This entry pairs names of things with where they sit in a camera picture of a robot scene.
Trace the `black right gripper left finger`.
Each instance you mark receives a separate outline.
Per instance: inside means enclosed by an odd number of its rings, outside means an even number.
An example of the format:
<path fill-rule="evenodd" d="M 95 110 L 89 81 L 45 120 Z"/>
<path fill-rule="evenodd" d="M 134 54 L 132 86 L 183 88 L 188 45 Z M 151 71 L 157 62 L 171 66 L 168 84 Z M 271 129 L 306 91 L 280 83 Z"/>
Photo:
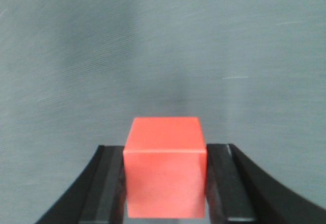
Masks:
<path fill-rule="evenodd" d="M 95 154 L 38 223 L 123 223 L 126 183 L 123 146 L 98 146 Z"/>

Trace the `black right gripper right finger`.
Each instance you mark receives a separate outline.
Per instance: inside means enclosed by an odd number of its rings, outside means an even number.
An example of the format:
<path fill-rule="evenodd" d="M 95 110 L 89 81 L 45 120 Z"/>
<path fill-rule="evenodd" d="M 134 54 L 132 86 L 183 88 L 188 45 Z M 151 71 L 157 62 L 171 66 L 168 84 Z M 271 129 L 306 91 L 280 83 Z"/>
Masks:
<path fill-rule="evenodd" d="M 287 188 L 234 144 L 207 145 L 210 223 L 325 223 L 325 209 Z"/>

